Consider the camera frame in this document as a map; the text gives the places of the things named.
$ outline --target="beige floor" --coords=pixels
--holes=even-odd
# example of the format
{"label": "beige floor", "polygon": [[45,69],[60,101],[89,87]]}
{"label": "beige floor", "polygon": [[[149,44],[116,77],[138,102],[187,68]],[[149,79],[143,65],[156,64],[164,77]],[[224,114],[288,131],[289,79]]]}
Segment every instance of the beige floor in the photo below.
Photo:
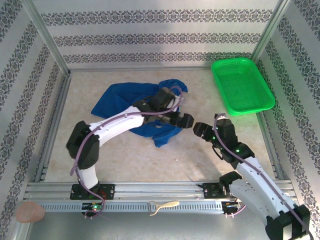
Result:
{"label": "beige floor", "polygon": [[[87,124],[101,121],[90,114],[105,90],[115,83],[159,83],[166,79],[183,81],[189,92],[181,112],[191,114],[195,121],[210,125],[215,113],[226,112],[213,76],[209,70],[182,71],[118,71],[74,73],[55,139],[46,182],[75,182],[70,176],[73,160],[66,143],[81,120]],[[230,117],[239,141],[246,143],[260,164],[273,178],[273,171],[255,114]],[[182,130],[168,144],[157,148],[150,138],[125,132],[100,148],[96,172],[100,181],[209,181],[218,180],[232,167],[221,161],[210,143],[193,134],[192,128]]]}

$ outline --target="wallpaper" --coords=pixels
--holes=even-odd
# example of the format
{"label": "wallpaper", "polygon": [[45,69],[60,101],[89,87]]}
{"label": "wallpaper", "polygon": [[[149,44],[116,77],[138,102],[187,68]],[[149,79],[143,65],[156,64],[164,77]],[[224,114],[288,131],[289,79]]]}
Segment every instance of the wallpaper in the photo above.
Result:
{"label": "wallpaper", "polygon": [[320,1],[290,3],[258,62],[275,96],[264,112],[280,165],[320,239]]}
{"label": "wallpaper", "polygon": [[0,240],[32,181],[63,75],[18,0],[0,0]]}
{"label": "wallpaper", "polygon": [[249,57],[277,0],[35,0],[70,69],[202,67]]}

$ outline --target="green basket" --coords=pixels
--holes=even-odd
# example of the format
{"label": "green basket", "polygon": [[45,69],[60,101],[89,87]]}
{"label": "green basket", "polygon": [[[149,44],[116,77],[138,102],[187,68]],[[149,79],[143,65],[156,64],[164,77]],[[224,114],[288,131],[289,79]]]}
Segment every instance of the green basket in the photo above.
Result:
{"label": "green basket", "polygon": [[271,109],[276,101],[253,61],[245,57],[218,60],[211,66],[231,116]]}

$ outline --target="blue cloth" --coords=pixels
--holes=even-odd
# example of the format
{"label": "blue cloth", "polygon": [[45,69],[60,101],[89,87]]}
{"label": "blue cloth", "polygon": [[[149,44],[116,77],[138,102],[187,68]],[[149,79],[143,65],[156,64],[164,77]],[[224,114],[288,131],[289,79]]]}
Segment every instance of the blue cloth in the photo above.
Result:
{"label": "blue cloth", "polygon": [[[188,92],[187,86],[178,79],[164,80],[159,84],[135,82],[113,84],[99,99],[91,114],[105,119],[110,118],[123,112],[135,102],[148,96],[154,96],[159,89],[163,87],[171,88],[172,86],[179,86],[182,91]],[[178,94],[177,89],[173,89],[173,92],[176,95]],[[154,145],[159,148],[167,144],[169,139],[180,133],[181,130],[179,127],[156,120],[133,128],[130,131],[145,138],[152,137]]]}

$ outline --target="enclosure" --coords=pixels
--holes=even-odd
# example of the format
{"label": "enclosure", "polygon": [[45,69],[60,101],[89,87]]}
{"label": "enclosure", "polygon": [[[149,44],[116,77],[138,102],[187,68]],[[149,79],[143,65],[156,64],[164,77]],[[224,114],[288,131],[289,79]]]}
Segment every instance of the enclosure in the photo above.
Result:
{"label": "enclosure", "polygon": [[[227,116],[277,186],[310,210],[309,229],[320,239],[319,4],[1,0],[0,239],[268,239],[248,207],[227,219],[204,214],[206,201],[152,220],[144,210],[122,211],[142,198],[193,208],[203,199],[197,185],[234,170],[192,128],[161,147],[130,131],[110,139],[95,169],[101,183],[116,185],[110,206],[119,211],[84,220],[71,210],[77,177],[66,144],[78,122],[103,120],[91,111],[111,85],[178,79],[187,87],[180,112],[213,126],[226,108],[210,67],[238,57],[255,62],[275,106]],[[29,201],[45,217],[19,223],[17,208]]]}

